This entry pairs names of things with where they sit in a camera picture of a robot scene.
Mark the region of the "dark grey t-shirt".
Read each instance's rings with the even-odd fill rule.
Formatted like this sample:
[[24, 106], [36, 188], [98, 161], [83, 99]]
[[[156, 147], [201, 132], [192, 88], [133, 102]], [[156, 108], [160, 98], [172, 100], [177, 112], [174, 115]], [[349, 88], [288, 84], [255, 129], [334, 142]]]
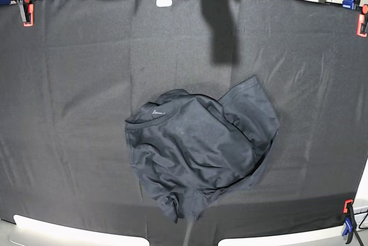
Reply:
[[130, 162], [171, 220], [198, 218], [224, 194], [261, 176], [279, 129], [255, 76], [220, 99], [173, 90], [126, 119]]

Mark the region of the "black table cloth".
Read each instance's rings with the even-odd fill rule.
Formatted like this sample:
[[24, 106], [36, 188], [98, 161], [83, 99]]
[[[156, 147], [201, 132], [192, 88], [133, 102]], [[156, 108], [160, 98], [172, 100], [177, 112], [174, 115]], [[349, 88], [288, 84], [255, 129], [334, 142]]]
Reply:
[[213, 98], [256, 75], [281, 126], [250, 191], [206, 209], [190, 245], [340, 225], [367, 161], [358, 13], [297, 0], [44, 0], [1, 8], [1, 219], [181, 245], [149, 199], [124, 121], [173, 89]]

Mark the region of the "red clamp far left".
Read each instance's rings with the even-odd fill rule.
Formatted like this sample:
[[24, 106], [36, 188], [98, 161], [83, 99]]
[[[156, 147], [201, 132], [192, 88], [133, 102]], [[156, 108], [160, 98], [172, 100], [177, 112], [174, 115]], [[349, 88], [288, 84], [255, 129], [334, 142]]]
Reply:
[[24, 27], [33, 26], [34, 7], [31, 0], [17, 0]]

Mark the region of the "red clamp far right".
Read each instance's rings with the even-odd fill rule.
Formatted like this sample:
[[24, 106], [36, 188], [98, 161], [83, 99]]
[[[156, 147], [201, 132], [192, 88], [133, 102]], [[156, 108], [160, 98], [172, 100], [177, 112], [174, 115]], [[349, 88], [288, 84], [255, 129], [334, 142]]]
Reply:
[[362, 6], [362, 12], [358, 17], [356, 34], [360, 37], [367, 37], [367, 4]]

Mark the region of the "red blue clamp near right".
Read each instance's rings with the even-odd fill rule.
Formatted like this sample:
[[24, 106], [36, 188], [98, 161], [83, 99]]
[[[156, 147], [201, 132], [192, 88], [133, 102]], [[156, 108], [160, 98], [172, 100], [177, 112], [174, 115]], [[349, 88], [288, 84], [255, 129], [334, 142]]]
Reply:
[[344, 218], [344, 230], [342, 237], [347, 236], [346, 245], [352, 242], [353, 237], [356, 237], [360, 246], [364, 246], [362, 239], [360, 238], [357, 231], [357, 223], [355, 220], [354, 209], [353, 209], [353, 199], [348, 199], [344, 203], [343, 214]]

